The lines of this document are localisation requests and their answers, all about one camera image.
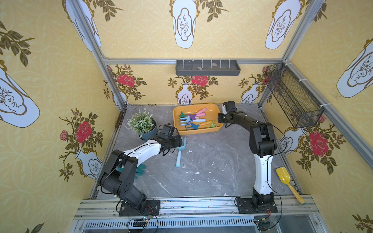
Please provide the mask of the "orange plastic storage box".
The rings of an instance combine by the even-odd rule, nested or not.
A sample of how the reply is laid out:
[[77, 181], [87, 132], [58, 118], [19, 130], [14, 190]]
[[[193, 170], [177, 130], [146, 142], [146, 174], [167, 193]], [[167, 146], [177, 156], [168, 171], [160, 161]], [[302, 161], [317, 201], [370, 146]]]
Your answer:
[[213, 103], [178, 106], [173, 110], [173, 123], [182, 136], [216, 132], [223, 126], [218, 123], [218, 113]]

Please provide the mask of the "light blue hand rake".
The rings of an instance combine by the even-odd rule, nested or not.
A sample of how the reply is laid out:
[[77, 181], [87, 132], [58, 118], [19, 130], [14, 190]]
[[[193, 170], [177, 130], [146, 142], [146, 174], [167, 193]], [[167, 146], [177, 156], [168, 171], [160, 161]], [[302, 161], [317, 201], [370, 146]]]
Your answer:
[[181, 117], [179, 120], [179, 125], [180, 126], [187, 126], [192, 123], [200, 123], [200, 122], [206, 122], [207, 120], [204, 118], [201, 119], [191, 119], [190, 117]]
[[182, 154], [182, 151], [186, 148], [186, 137], [182, 140], [183, 141], [183, 145], [180, 146], [180, 147], [177, 147], [176, 149], [178, 150], [178, 155], [177, 155], [177, 159], [176, 159], [176, 167], [179, 168], [180, 165], [181, 165], [181, 154]]

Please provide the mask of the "blue cultivator yellow handle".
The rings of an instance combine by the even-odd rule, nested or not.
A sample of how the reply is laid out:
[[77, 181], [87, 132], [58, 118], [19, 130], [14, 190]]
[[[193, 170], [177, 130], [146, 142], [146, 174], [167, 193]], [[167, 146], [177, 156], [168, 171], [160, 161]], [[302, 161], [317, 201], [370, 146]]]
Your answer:
[[186, 126], [186, 130], [197, 130], [202, 129], [203, 127], [210, 127], [213, 121], [206, 121], [206, 122], [193, 122]]

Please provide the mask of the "purple rake pink handle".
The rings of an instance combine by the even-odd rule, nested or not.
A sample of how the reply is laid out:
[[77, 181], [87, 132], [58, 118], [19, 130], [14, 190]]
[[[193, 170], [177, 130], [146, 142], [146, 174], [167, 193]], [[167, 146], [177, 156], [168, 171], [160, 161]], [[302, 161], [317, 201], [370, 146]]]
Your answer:
[[187, 114], [188, 117], [191, 119], [191, 120], [196, 120], [196, 119], [199, 119], [200, 117], [203, 117], [205, 116], [205, 111], [207, 110], [207, 108], [203, 108], [201, 109], [200, 111], [198, 111], [197, 113], [195, 114]]

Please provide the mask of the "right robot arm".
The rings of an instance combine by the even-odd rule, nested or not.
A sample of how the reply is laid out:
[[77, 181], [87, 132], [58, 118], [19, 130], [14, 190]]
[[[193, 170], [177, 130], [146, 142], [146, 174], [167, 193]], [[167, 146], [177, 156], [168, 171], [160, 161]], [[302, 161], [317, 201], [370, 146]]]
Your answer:
[[237, 124], [249, 131], [249, 148], [255, 159], [255, 183], [252, 206], [270, 204], [274, 201], [271, 187], [272, 160], [277, 149], [273, 125], [248, 117], [244, 112], [219, 113], [218, 122], [227, 125]]

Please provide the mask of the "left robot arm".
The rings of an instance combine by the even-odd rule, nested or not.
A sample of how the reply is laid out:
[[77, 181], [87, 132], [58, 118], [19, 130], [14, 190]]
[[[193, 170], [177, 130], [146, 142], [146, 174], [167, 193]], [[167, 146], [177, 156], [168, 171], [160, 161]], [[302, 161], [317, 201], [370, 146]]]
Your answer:
[[178, 130], [164, 124], [161, 132], [145, 143], [127, 150], [113, 151], [98, 178], [98, 184], [137, 211], [146, 209], [147, 197], [134, 185], [138, 166], [153, 156], [166, 155], [171, 149], [183, 146]]

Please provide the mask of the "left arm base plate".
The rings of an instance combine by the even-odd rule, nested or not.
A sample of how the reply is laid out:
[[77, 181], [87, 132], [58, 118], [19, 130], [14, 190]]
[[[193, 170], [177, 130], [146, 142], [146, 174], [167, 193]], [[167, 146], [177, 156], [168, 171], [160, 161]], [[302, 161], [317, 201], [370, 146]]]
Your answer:
[[129, 202], [124, 201], [121, 203], [119, 216], [158, 216], [160, 211], [160, 200], [146, 200], [135, 208]]

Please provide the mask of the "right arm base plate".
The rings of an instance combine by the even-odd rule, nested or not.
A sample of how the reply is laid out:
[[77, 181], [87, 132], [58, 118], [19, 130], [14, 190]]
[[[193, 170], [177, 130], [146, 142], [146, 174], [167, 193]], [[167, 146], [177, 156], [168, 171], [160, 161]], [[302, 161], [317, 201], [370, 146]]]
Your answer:
[[236, 197], [234, 200], [235, 206], [238, 208], [240, 214], [276, 214], [278, 208], [274, 200], [260, 203], [258, 200], [252, 198]]

